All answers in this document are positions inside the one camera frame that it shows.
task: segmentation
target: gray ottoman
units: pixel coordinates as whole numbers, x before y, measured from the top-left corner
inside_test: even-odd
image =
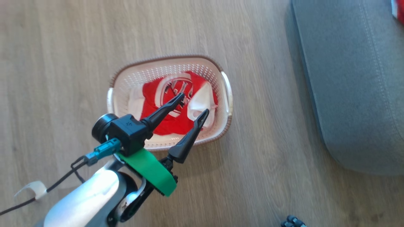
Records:
[[[391,0],[293,0],[322,140],[346,168],[404,174],[404,25]]]

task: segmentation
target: laundry basket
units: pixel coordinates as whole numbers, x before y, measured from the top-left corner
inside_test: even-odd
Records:
[[[207,143],[222,137],[231,124],[233,95],[226,74],[212,59],[200,55],[182,55],[150,59],[130,64],[111,79],[107,95],[108,112],[122,117],[128,112],[129,95],[133,87],[164,77],[192,71],[209,81],[216,92],[218,108],[213,126],[200,132],[194,145]],[[166,151],[179,142],[184,135],[154,135],[145,141],[149,151]]]

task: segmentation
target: green plastic part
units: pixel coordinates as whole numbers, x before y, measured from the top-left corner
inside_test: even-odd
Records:
[[[119,158],[136,170],[165,196],[170,196],[177,187],[171,173],[148,150],[139,145],[137,151],[129,157],[118,152]]]

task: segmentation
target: wooden floor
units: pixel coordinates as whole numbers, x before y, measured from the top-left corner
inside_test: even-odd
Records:
[[[120,67],[201,53],[229,76],[232,126],[175,165],[171,197],[154,192],[122,226],[276,227],[294,214],[310,227],[404,227],[404,177],[345,170],[321,145],[289,0],[2,0],[0,25],[1,210],[97,145],[91,127]],[[68,178],[0,226],[32,226],[78,185]]]

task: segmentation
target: black cable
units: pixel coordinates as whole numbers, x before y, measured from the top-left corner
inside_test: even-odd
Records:
[[[72,173],[76,172],[78,169],[80,169],[81,167],[83,167],[83,166],[86,165],[86,164],[87,164],[86,162],[82,162],[82,163],[80,163],[78,166],[76,166],[76,167],[74,167],[73,169],[71,169],[71,170],[70,170],[69,172],[67,172],[62,178],[60,178],[58,181],[56,181],[56,183],[54,183],[52,186],[50,186],[48,189],[46,189],[46,192],[48,193],[48,192],[52,191],[54,188],[56,188],[58,185],[60,185],[60,183],[62,183],[62,181],[64,181],[66,178],[68,178]],[[8,212],[10,212],[10,211],[16,210],[16,209],[18,209],[18,208],[20,208],[20,207],[23,207],[23,206],[25,206],[25,205],[28,205],[28,204],[34,202],[35,200],[36,200],[36,199],[35,199],[35,197],[34,197],[34,198],[29,199],[28,201],[25,201],[25,202],[23,202],[23,203],[21,203],[21,204],[18,204],[18,205],[16,205],[16,206],[13,206],[13,207],[7,209],[7,210],[4,210],[4,211],[0,212],[0,216],[2,216],[3,214],[8,213]]]
[[[70,165],[71,169],[74,168],[73,166],[74,166],[76,163],[78,163],[79,161],[81,161],[81,160],[83,160],[83,159],[84,159],[84,156],[81,156],[81,157],[78,158],[76,161],[74,161],[74,162]],[[75,175],[77,176],[77,178],[81,181],[81,183],[86,182],[86,180],[84,180],[84,178],[82,178],[82,177],[80,176],[80,174],[79,174],[77,171],[75,171],[74,174],[75,174]]]

